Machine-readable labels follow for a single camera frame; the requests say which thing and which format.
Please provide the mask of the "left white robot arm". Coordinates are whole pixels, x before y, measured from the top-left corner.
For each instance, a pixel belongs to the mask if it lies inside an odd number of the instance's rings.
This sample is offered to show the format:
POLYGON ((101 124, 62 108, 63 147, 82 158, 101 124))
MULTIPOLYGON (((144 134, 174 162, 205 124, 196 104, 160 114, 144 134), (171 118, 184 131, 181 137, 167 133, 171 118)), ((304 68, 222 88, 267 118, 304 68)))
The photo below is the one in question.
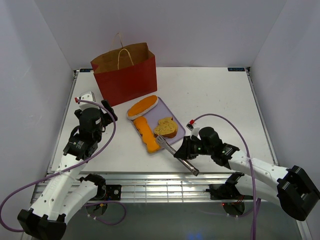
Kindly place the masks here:
POLYGON ((62 239, 67 223, 83 205, 106 196, 106 181, 97 174, 81 177, 80 186, 73 193, 69 190, 87 162, 102 152, 102 134, 118 118, 107 100, 101 101, 107 112, 83 98, 76 102, 81 107, 74 112, 79 125, 70 134, 57 171, 40 197, 17 216, 24 232, 38 240, 62 239))

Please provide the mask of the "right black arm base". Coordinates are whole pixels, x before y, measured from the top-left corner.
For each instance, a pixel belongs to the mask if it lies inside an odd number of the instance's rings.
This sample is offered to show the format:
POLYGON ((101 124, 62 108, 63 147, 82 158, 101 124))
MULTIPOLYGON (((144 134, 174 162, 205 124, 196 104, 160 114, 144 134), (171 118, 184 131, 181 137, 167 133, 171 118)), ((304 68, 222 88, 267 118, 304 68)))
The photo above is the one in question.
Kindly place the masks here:
POLYGON ((244 200, 245 195, 241 194, 235 185, 210 184, 205 190, 210 194, 211 200, 244 200))

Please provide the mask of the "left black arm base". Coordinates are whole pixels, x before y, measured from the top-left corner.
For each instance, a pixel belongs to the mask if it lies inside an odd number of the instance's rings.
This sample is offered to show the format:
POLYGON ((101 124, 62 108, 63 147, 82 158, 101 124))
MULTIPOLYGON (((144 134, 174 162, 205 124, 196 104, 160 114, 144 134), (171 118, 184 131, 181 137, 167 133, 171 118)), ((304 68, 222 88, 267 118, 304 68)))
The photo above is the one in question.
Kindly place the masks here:
POLYGON ((105 186, 104 199, 107 201, 119 201, 122 195, 122 186, 120 184, 108 184, 105 186))

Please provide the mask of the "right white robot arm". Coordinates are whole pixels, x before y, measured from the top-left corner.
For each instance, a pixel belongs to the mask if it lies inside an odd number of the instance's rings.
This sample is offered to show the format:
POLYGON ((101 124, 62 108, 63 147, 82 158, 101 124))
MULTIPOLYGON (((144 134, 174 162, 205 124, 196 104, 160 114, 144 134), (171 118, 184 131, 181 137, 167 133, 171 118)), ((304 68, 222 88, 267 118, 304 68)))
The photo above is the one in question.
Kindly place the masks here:
POLYGON ((232 199, 256 196, 280 206, 299 221, 304 221, 320 200, 320 191, 303 168, 249 158, 238 147, 224 143, 212 127, 200 129, 198 135, 184 136, 174 157, 191 160, 199 155, 210 156, 217 165, 235 172, 225 189, 232 199))

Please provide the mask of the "metal kitchen tongs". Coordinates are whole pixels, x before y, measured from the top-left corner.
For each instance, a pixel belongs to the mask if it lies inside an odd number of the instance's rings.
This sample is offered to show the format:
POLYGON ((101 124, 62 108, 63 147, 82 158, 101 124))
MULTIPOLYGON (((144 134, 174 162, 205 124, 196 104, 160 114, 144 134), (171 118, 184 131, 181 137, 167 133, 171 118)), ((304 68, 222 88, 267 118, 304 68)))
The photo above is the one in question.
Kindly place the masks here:
MULTIPOLYGON (((176 154, 176 150, 170 145, 168 144, 168 142, 166 141, 166 139, 161 136, 161 135, 158 135, 156 138, 156 143, 161 146, 163 149, 166 149, 170 154, 172 154, 174 157, 175 157, 175 154, 176 154)), ((200 171, 195 167, 193 166, 188 160, 184 160, 184 159, 181 159, 181 158, 177 158, 175 157, 184 167, 186 167, 194 176, 198 176, 200 171)))

